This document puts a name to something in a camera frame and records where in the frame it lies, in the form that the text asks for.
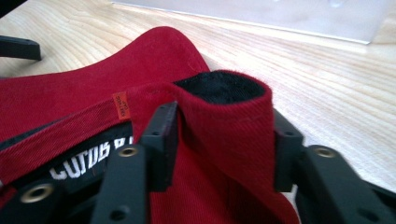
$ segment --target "black lining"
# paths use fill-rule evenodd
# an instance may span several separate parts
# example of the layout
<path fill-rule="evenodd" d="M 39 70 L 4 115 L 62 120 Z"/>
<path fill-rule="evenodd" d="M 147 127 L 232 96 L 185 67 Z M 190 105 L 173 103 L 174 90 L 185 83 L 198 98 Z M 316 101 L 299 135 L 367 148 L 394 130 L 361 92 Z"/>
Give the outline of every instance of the black lining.
<path fill-rule="evenodd" d="M 241 103 L 265 94 L 265 89 L 257 82 L 221 71 L 201 73 L 175 84 L 215 105 Z"/>
<path fill-rule="evenodd" d="M 21 134 L 19 134 L 19 135 L 17 135 L 17 136 L 14 136 L 14 137 L 12 137 L 12 138 L 9 138 L 8 140 L 6 140 L 6 141 L 4 141 L 4 142 L 0 142 L 0 151 L 6 149 L 6 148 L 8 148 L 8 147 L 14 146 L 15 144 L 21 142 L 22 140 L 24 140 L 24 139 L 30 137 L 30 136 L 33 135 L 34 133 L 38 133 L 38 132 L 40 132 L 41 130 L 44 130 L 45 128 L 49 127 L 50 125 L 52 125 L 52 124 L 54 124 L 54 123 L 56 123 L 56 121 L 53 121 L 53 122 L 48 123 L 48 124 L 45 124 L 45 125 L 43 125 L 43 126 L 40 126 L 40 127 L 38 127 L 38 128 L 35 128 L 35 129 L 33 129 L 33 130 L 30 130 L 30 131 L 28 131 L 28 132 L 26 132 L 26 133 L 21 133 Z"/>

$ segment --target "metal grommet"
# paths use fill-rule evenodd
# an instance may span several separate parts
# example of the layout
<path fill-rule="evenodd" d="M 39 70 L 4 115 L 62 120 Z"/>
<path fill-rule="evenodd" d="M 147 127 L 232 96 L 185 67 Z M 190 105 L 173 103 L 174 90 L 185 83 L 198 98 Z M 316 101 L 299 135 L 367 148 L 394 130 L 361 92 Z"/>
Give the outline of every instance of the metal grommet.
<path fill-rule="evenodd" d="M 318 148 L 315 148 L 314 151 L 318 154 L 318 156 L 321 156 L 321 157 L 326 157 L 326 158 L 335 157 L 335 153 L 327 148 L 318 147 Z"/>
<path fill-rule="evenodd" d="M 36 203 L 44 200 L 53 192 L 53 186 L 51 184 L 37 185 L 21 196 L 21 202 L 23 203 Z"/>
<path fill-rule="evenodd" d="M 132 157 L 136 155 L 138 152 L 137 148 L 135 147 L 126 147 L 119 152 L 119 156 L 121 157 Z"/>

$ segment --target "light wood surface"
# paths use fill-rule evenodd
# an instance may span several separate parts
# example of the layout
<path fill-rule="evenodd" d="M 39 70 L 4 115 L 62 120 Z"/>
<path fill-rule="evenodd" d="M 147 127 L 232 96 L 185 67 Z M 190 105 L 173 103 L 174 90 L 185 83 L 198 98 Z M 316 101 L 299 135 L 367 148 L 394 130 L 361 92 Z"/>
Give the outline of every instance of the light wood surface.
<path fill-rule="evenodd" d="M 37 41 L 43 60 L 1 58 L 0 77 L 96 63 L 163 25 L 183 32 L 211 69 L 268 83 L 307 145 L 339 150 L 362 178 L 396 191 L 396 4 L 364 46 L 107 0 L 29 0 L 0 20 L 0 35 Z"/>

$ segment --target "orange label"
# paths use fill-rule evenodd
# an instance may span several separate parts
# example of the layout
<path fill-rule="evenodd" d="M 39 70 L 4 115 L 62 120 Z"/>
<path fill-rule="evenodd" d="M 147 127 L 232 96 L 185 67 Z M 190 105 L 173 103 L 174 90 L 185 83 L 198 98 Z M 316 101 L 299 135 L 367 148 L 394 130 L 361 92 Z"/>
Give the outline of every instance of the orange label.
<path fill-rule="evenodd" d="M 116 104 L 119 119 L 130 119 L 128 101 L 126 99 L 126 92 L 118 92 L 113 94 L 114 104 Z"/>

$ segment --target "black plastic clip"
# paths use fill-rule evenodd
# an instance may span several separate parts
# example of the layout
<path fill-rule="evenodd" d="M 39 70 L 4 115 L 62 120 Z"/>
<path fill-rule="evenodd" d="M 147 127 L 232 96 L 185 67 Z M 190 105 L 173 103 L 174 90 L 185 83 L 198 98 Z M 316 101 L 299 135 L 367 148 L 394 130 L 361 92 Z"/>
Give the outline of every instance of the black plastic clip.
<path fill-rule="evenodd" d="M 40 61 L 40 46 L 33 40 L 0 35 L 0 57 Z"/>

